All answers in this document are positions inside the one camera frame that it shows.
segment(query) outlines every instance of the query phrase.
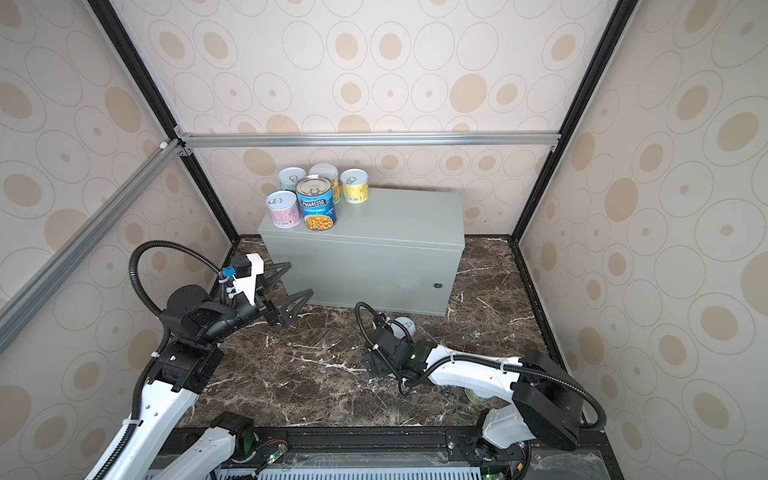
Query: can lid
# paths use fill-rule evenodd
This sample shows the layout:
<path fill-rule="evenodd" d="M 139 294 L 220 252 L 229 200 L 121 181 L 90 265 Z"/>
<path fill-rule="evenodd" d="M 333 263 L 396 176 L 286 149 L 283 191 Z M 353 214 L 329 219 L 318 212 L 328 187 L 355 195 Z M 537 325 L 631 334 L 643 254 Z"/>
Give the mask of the can lid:
<path fill-rule="evenodd" d="M 350 168 L 341 174 L 341 183 L 344 185 L 362 185 L 367 181 L 368 174 L 359 168 Z"/>
<path fill-rule="evenodd" d="M 322 195 L 331 189 L 331 180 L 320 175 L 307 175 L 296 184 L 296 192 L 306 195 Z"/>
<path fill-rule="evenodd" d="M 283 168 L 277 174 L 278 180 L 286 184 L 289 184 L 291 182 L 296 183 L 297 181 L 301 180 L 304 177 L 306 177 L 306 172 L 304 171 L 303 168 L 300 168 L 300 167 Z"/>
<path fill-rule="evenodd" d="M 332 164 L 317 164 L 310 168 L 310 175 L 323 175 L 328 178 L 338 178 L 339 169 Z"/>
<path fill-rule="evenodd" d="M 266 205 L 272 210 L 285 210 L 296 203 L 296 194 L 288 190 L 278 190 L 266 198 Z"/>

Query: gray cabinet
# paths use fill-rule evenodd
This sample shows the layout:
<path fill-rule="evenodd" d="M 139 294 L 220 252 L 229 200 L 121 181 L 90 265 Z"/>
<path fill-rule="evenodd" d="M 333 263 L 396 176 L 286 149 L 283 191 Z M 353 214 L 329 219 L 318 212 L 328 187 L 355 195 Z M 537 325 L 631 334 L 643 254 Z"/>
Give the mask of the gray cabinet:
<path fill-rule="evenodd" d="M 315 291 L 310 303 L 444 316 L 464 250 L 458 194 L 372 188 L 362 204 L 336 205 L 333 228 L 259 225 L 274 262 L 291 262 L 288 293 Z"/>

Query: brown marble surface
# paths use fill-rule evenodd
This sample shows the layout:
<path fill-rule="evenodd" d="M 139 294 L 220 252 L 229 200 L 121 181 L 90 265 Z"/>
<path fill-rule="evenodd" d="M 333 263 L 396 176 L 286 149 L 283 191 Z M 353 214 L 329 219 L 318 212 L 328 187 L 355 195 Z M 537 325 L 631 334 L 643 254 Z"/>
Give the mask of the brown marble surface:
<path fill-rule="evenodd" d="M 269 260 L 261 239 L 241 241 L 237 252 L 254 251 Z M 282 284 L 271 293 L 284 296 Z M 484 408 L 472 405 L 459 387 L 421 385 L 403 397 L 394 379 L 369 380 L 352 310 L 310 305 L 300 316 L 295 328 L 257 323 L 226 339 L 224 359 L 179 426 L 207 426 L 224 410 L 258 426 L 472 425 Z M 408 316 L 417 327 L 415 339 L 464 352 L 546 351 L 503 239 L 467 238 L 446 317 Z M 493 399 L 487 406 L 503 405 Z"/>

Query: soup can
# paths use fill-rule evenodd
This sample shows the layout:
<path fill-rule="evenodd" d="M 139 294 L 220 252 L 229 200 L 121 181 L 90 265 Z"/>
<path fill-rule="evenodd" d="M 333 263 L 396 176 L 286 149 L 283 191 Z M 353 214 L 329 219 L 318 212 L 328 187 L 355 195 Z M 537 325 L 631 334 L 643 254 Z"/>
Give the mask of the soup can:
<path fill-rule="evenodd" d="M 266 198 L 266 207 L 270 209 L 275 227 L 291 228 L 301 223 L 301 211 L 294 192 L 278 190 Z"/>
<path fill-rule="evenodd" d="M 280 180 L 280 186 L 283 190 L 296 191 L 296 182 L 306 177 L 306 172 L 303 168 L 288 167 L 283 168 L 280 173 L 277 174 L 277 179 Z"/>
<path fill-rule="evenodd" d="M 341 174 L 341 188 L 347 203 L 361 204 L 368 200 L 368 174 L 359 168 L 345 170 Z"/>
<path fill-rule="evenodd" d="M 310 168 L 310 175 L 322 175 L 331 180 L 333 189 L 333 203 L 341 201 L 341 189 L 339 188 L 339 169 L 331 164 L 317 164 Z"/>
<path fill-rule="evenodd" d="M 311 230 L 328 230 L 336 223 L 331 180 L 307 175 L 296 184 L 296 195 L 304 212 L 304 224 Z"/>

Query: patterned wall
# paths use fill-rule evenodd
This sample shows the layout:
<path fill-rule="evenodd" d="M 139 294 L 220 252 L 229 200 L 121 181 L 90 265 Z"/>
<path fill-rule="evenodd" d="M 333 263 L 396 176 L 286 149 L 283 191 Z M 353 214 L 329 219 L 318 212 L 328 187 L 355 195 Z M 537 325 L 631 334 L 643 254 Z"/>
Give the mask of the patterned wall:
<path fill-rule="evenodd" d="M 0 478 L 82 479 L 119 429 L 138 373 L 162 337 L 127 280 L 146 240 L 188 245 L 222 262 L 229 242 L 172 161 L 0 354 Z M 213 272 L 176 250 L 149 250 L 141 281 L 160 308 Z"/>
<path fill-rule="evenodd" d="M 615 3 L 113 2 L 196 133 L 557 130 Z"/>
<path fill-rule="evenodd" d="M 626 478 L 765 478 L 768 2 L 656 0 L 523 239 Z"/>
<path fill-rule="evenodd" d="M 198 158 L 240 234 L 257 233 L 285 167 L 362 168 L 374 187 L 462 195 L 466 234 L 508 234 L 549 153 L 547 145 L 201 148 Z"/>
<path fill-rule="evenodd" d="M 90 15 L 0 2 L 0 306 L 164 135 Z"/>

